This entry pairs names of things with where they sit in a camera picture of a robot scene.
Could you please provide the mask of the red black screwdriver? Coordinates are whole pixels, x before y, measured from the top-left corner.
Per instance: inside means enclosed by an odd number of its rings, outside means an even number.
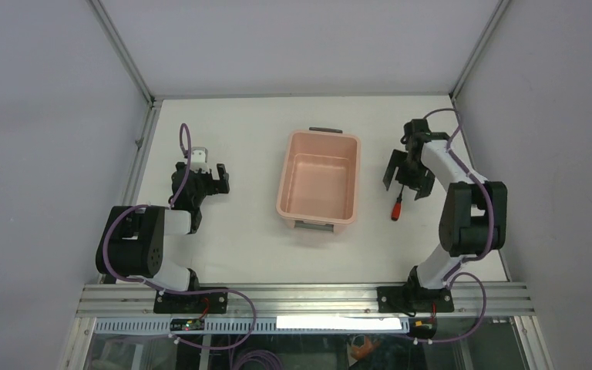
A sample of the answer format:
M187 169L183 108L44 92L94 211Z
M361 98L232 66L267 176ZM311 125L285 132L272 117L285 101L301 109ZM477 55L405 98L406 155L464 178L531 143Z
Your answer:
M392 208L392 212L391 212L391 220L392 221L398 221L402 212L402 198L403 198L403 190L404 187L401 186L401 190L399 191L399 194L396 198L395 204Z

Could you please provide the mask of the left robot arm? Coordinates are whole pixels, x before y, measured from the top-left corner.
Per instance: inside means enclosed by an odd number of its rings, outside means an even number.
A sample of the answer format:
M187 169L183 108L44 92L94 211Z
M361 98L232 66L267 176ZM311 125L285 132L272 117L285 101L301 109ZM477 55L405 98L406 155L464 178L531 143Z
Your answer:
M206 163L188 167L176 164L172 190L177 200L169 207L116 206L108 216L96 252L101 274L128 282L144 282L159 291L172 291L171 302L183 313L196 311L201 303L196 272L164 256L168 236L195 234L202 221L206 197L230 192L229 173L216 165L218 178Z

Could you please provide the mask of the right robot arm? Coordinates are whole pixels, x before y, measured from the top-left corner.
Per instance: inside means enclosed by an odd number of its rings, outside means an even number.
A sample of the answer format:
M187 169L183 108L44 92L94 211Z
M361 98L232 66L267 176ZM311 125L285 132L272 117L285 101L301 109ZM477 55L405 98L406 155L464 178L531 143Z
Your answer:
M385 188L397 182L415 191L417 200L429 196L435 183L446 192L439 244L410 271L401 293L410 310L423 312L449 290L466 264L503 247L508 190L464 163L452 149L454 135L431 131L427 119L412 119L403 131L405 148L392 151Z

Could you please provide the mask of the pink plastic bin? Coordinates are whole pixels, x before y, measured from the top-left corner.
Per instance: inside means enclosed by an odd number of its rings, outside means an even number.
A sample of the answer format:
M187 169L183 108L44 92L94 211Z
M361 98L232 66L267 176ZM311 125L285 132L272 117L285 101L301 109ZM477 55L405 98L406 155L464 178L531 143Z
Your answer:
M358 214L361 141L340 129L292 132L284 155L276 211L292 229L340 234Z

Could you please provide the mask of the orange object under table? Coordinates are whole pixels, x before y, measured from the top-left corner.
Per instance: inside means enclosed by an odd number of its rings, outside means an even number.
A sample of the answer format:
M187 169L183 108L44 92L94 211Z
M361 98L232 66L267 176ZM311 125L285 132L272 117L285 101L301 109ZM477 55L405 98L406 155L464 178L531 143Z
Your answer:
M369 356L381 345L381 340L371 335L355 335L348 342L348 356L357 362Z

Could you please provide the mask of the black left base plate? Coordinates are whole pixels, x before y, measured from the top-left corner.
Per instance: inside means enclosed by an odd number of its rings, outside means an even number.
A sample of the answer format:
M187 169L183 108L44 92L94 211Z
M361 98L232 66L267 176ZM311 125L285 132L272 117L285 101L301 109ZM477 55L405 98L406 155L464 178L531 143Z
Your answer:
M227 312L228 293L207 292L206 294L156 294L153 303L155 314L201 315L225 314Z

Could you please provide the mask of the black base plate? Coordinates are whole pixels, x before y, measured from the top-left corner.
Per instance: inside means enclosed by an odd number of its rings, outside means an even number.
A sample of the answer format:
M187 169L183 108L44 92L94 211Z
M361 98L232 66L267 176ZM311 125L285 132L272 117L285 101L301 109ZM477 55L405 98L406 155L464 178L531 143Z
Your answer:
M155 314L201 315L225 314L227 312L228 293L207 292L206 294L156 294L153 303Z
M403 286L376 288L380 313L451 313L455 311L448 289L425 289Z

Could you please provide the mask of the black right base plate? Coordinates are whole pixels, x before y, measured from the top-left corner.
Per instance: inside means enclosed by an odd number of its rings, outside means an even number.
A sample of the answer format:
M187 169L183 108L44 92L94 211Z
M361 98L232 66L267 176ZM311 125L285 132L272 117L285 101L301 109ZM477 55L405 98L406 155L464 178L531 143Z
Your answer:
M403 286L376 288L380 313L451 313L455 311L448 289L425 289Z

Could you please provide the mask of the aluminium front rail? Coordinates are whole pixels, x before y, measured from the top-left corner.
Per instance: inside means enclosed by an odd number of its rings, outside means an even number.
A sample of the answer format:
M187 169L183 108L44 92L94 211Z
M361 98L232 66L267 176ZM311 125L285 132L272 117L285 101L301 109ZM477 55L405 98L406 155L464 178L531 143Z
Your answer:
M384 317L385 298L377 284L232 284L225 302L227 318L283 315ZM452 288L450 318L476 317L485 306L487 317L534 316L533 301L524 283L459 282ZM151 317L162 298L140 284L87 284L79 299L78 318Z

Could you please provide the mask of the aluminium right frame post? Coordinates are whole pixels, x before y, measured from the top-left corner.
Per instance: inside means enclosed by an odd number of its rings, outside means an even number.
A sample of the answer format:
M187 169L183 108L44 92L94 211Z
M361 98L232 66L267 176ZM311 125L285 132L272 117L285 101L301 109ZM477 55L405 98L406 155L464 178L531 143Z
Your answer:
M476 41L476 44L473 46L473 49L469 54L469 58L466 60L466 63L462 68L459 77L457 78L455 84L449 91L449 97L453 103L461 94L474 67L478 63L479 58L483 54L485 48L487 47L487 44L489 43L498 25L500 24L503 16L506 13L506 10L509 8L510 3L510 0L499 0L496 3L496 6L490 14L483 30L481 31L479 38Z

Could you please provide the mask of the aluminium frame post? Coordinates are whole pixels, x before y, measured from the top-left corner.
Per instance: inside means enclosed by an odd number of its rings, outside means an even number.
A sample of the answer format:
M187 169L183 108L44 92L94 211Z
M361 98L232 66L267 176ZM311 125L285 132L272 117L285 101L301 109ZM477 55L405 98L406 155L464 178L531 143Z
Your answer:
M453 103L461 94L474 67L478 63L479 58L483 54L485 48L487 47L487 44L489 43L498 25L500 24L503 16L506 13L506 10L509 8L510 3L510 0L499 0L496 3L496 6L490 14L483 30L481 31L479 38L476 41L476 44L473 46L473 49L469 54L469 58L466 60L466 63L462 68L459 77L457 78L455 84L449 91L449 97Z
M148 87L146 82L144 81L144 78L142 77L140 70L134 62L133 57L130 54L130 51L126 47L122 36L118 32L113 19L111 18L110 14L106 9L106 6L100 0L87 0L86 3L92 9L97 22L100 24L105 36L107 37L111 46L113 47L114 52L116 53L120 62L122 63L123 68L126 70L127 74L133 81L133 84L139 90L146 104L148 106L152 106L155 102L153 94L151 93L150 88Z

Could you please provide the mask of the aluminium left frame post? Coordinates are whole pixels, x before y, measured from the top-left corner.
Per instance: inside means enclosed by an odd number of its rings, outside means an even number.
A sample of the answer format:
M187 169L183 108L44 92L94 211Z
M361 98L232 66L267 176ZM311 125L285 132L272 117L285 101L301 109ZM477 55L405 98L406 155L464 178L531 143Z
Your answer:
M100 0L87 0L86 3L92 9L97 22L100 24L105 36L107 37L111 46L113 47L114 52L116 53L120 62L122 63L123 68L126 70L127 74L133 81L133 84L139 90L146 104L148 106L152 106L155 102L153 94L151 93L150 88L148 87L146 82L144 81L144 78L142 77L140 70L134 62L133 57L130 54L130 51L126 47L122 36L118 32L113 19L111 18L110 14L106 9L106 6Z

